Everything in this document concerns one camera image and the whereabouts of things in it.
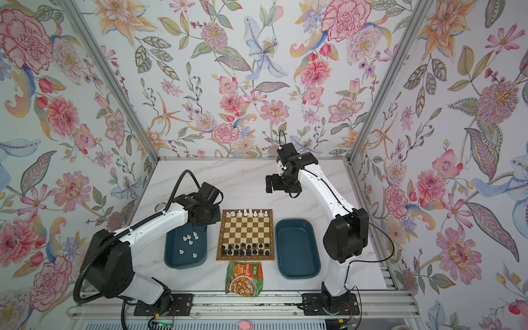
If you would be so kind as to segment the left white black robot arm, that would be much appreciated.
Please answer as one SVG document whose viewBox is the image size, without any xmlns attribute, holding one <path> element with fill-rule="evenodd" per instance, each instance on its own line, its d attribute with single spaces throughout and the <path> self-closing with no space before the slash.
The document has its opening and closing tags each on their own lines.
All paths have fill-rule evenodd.
<svg viewBox="0 0 528 330">
<path fill-rule="evenodd" d="M 186 175 L 185 170 L 161 210 L 115 232 L 100 230 L 93 237 L 82 262 L 72 297 L 77 304 L 99 298 L 120 298 L 138 301 L 159 314 L 173 305 L 171 289 L 152 277 L 135 271 L 133 259 L 154 241 L 186 224 L 208 226 L 217 223 L 219 205 L 224 194 L 205 182 L 188 195 L 177 193 Z"/>
</svg>

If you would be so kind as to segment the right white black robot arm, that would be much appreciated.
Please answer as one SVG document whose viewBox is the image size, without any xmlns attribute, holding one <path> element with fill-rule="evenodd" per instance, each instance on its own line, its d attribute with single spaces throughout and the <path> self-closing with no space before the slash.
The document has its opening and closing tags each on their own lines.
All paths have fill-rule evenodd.
<svg viewBox="0 0 528 330">
<path fill-rule="evenodd" d="M 360 294 L 347 287 L 348 276 L 353 264 L 368 263 L 359 256 L 368 245 L 369 230 L 381 228 L 369 221 L 366 210 L 354 208 L 338 192 L 312 153 L 299 153 L 292 143 L 282 144 L 277 149 L 276 163 L 279 172 L 265 177 L 266 192 L 283 191 L 296 198 L 307 190 L 329 220 L 323 236 L 324 250 L 330 258 L 327 276 L 320 294 L 302 304 L 305 313 L 337 315 L 341 308 L 351 306 L 353 297 L 360 300 Z"/>
</svg>

